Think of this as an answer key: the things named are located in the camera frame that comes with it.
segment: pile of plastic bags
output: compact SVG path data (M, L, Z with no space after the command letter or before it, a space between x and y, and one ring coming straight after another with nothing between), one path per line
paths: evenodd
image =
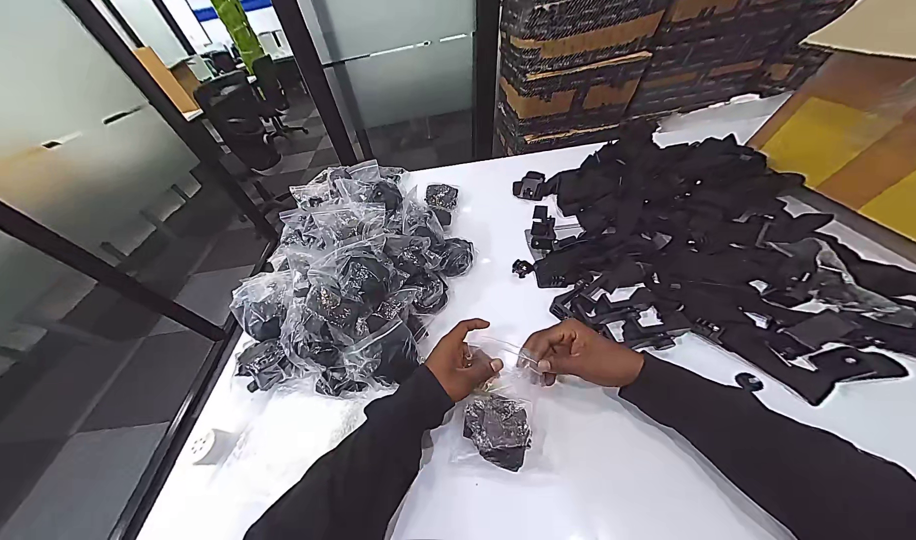
M474 246L444 229L459 190L431 184L421 200L402 192L408 174L366 161L291 188L297 207L280 215L274 271L244 280L231 302L258 341L238 357L248 389L308 377L341 397L402 383L422 362L417 342Z

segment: white table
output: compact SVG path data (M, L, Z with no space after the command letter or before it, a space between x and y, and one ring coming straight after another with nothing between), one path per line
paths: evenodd
M701 117L676 131L656 134L656 141L662 145L698 141L730 132L743 141L763 122L763 117L738 116L722 114L715 121ZM518 344L530 332L557 322L548 306L561 289L538 289L532 276L521 280L511 272L516 259L530 258L523 231L535 204L514 199L511 182L529 170L550 176L575 167L598 146L413 173L412 181L418 185L446 182L462 189L453 234L472 240L479 252L470 274L453 280L452 300L430 328L424 353L452 325L468 317L487 319L488 334ZM813 212L797 201L792 209ZM916 269L840 224L824 230L866 258ZM815 408L737 356L691 334L678 343L658 355L727 385L733 384L737 373L757 373L765 388L756 395L770 409L830 430L916 476L916 359L892 354L910 376L843 385ZM248 340L238 343L235 354L248 344ZM362 408L373 399L328 399L308 388L249 395L245 381L231 376L232 364L224 369L189 441L213 427L244 431L238 448L218 467L191 465L186 447L146 521L142 539L241 538L319 456L364 420ZM450 446L460 436L459 427L447 423L432 433L436 444L430 461L405 497L392 538L788 536L687 441L617 399L613 390L566 380L542 392L534 420L546 429L543 469L514 474L497 467L455 465ZM353 514L350 508L348 519L354 519Z

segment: person's left hand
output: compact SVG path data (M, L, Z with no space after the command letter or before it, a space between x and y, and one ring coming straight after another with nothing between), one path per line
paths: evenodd
M487 328L490 324L482 319L458 323L441 338L427 362L424 362L454 403L466 398L471 390L497 375L504 367L498 358L489 359L484 354L472 354L464 343L468 332Z

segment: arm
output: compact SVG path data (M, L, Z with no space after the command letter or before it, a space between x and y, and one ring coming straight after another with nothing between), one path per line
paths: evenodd
M548 384L571 374L619 395L684 436L799 540L916 539L916 480L896 464L569 320L525 348Z
M464 337L484 327L481 319L462 321L441 338L396 392L365 407L365 423L316 461L251 526L246 540L384 538L417 476L424 432L502 368L498 359L467 351Z

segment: black sleeve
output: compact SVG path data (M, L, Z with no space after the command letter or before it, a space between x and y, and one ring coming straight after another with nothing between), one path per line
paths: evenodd
M799 540L916 539L916 479L751 392L648 355L619 395L683 435Z
M308 469L246 540L381 540L417 476L421 436L454 404L425 366L391 396L365 407L368 420Z

